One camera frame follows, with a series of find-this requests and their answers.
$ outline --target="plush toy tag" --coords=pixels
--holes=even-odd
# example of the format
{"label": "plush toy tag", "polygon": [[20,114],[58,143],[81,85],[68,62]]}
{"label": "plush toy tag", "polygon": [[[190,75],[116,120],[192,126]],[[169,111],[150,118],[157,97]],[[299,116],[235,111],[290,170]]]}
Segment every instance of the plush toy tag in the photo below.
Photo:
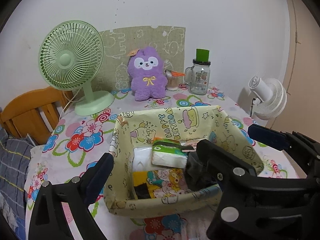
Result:
{"label": "plush toy tag", "polygon": [[136,54],[138,53],[138,51],[139,51],[139,49],[134,49],[134,50],[130,51],[130,52],[127,54],[127,56],[134,56],[134,55],[136,55]]}

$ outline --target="stuffed animal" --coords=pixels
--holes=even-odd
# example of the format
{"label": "stuffed animal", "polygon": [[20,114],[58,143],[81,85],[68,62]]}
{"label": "stuffed animal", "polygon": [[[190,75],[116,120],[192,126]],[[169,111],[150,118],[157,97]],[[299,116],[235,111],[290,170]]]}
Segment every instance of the stuffed animal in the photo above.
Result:
{"label": "stuffed animal", "polygon": [[163,60],[153,47],[139,49],[128,64],[128,73],[132,77],[131,90],[135,91],[136,101],[152,98],[164,98],[168,82],[163,73]]}

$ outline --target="silver screw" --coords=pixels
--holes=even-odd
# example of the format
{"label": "silver screw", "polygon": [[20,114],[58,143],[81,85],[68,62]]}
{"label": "silver screw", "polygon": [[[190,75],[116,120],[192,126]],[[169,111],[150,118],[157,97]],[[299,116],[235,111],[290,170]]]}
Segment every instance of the silver screw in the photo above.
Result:
{"label": "silver screw", "polygon": [[49,186],[49,181],[45,180],[41,185],[43,187],[47,187],[47,186]]}
{"label": "silver screw", "polygon": [[225,222],[234,222],[238,219],[239,212],[234,207],[226,207],[221,211],[220,216]]}
{"label": "silver screw", "polygon": [[222,175],[222,173],[218,173],[218,174],[217,174],[217,178],[218,178],[218,180],[223,180],[223,175]]}
{"label": "silver screw", "polygon": [[80,181],[79,177],[73,177],[71,180],[73,183],[78,183]]}
{"label": "silver screw", "polygon": [[237,167],[233,169],[233,173],[237,176],[243,176],[245,174],[245,171],[244,169]]}

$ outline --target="yellow bow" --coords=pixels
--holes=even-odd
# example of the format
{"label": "yellow bow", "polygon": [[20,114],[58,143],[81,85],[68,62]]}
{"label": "yellow bow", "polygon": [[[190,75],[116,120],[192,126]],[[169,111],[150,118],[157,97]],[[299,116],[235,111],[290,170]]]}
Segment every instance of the yellow bow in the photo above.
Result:
{"label": "yellow bow", "polygon": [[145,78],[143,78],[143,81],[145,81],[145,82],[148,81],[148,84],[147,84],[147,86],[148,86],[148,85],[150,85],[150,83],[151,83],[151,85],[154,85],[151,80],[155,80],[155,79],[156,79],[155,76],[152,76],[152,77],[150,77],[150,78],[145,77]]}

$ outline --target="wooden chair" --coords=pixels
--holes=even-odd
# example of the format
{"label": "wooden chair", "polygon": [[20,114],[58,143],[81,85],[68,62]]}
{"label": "wooden chair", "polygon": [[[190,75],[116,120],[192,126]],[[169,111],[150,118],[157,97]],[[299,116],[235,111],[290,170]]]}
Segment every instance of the wooden chair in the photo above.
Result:
{"label": "wooden chair", "polygon": [[[71,99],[71,91],[65,91],[67,98]],[[59,113],[53,103],[59,101],[62,108],[68,100],[63,92],[53,87],[33,90],[13,99],[0,113],[0,124],[8,133],[20,138],[31,135],[39,144],[45,144],[51,134],[38,108],[43,110],[50,126],[55,129],[59,122]]]}

